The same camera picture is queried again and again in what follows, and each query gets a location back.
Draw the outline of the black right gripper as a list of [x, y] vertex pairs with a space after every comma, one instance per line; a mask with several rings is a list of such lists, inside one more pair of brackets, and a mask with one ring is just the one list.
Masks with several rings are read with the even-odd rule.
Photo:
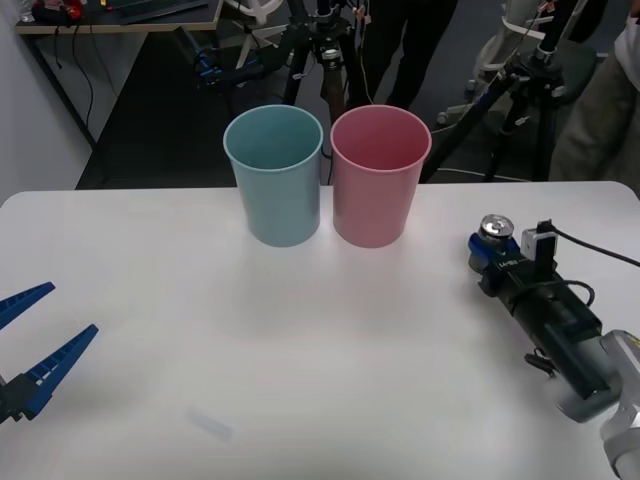
[[498, 298], [509, 311], [543, 283], [562, 280], [555, 261], [547, 270], [537, 268], [522, 255], [514, 237], [506, 242], [505, 254], [495, 254], [495, 237], [480, 231], [470, 236], [468, 247], [468, 265], [480, 275], [480, 289], [488, 297]]

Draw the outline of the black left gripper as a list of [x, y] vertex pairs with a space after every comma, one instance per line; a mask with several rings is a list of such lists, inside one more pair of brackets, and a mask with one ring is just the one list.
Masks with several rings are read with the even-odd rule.
[[[2, 299], [0, 329], [4, 329], [54, 289], [54, 284], [47, 282]], [[89, 325], [54, 353], [12, 379], [10, 391], [8, 384], [2, 380], [0, 423], [10, 417], [14, 420], [33, 420], [38, 416], [98, 332], [96, 325]]]

